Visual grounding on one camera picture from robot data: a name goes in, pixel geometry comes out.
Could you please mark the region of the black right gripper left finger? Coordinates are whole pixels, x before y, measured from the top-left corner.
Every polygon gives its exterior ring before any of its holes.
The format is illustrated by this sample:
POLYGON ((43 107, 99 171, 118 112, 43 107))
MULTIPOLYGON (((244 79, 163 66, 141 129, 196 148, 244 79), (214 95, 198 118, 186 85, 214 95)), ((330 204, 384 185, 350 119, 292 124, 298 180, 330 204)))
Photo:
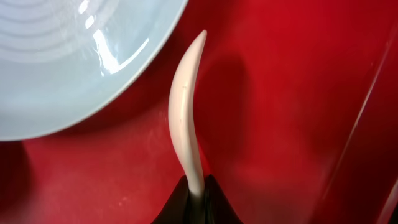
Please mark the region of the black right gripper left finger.
POLYGON ((183 176, 152 224, 184 224, 186 222, 188 198, 188 182, 187 178, 183 176))

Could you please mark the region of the white plastic spoon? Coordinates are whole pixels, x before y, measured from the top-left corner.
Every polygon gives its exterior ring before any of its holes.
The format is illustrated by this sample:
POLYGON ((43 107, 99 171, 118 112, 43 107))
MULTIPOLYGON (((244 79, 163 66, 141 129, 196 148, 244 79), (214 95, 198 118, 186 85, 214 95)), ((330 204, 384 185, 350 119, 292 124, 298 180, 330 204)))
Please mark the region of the white plastic spoon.
POLYGON ((207 31, 203 30, 184 53, 176 69, 169 95, 170 137, 193 198, 202 198, 205 190, 193 120, 193 96, 206 37, 207 31))

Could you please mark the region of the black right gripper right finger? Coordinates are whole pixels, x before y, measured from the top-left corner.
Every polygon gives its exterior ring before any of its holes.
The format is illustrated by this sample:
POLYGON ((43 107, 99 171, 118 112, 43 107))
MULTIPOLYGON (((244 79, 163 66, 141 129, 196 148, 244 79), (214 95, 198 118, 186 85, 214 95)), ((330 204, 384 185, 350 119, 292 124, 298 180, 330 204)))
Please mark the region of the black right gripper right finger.
POLYGON ((213 175, 205 178, 205 223, 243 224, 213 175))

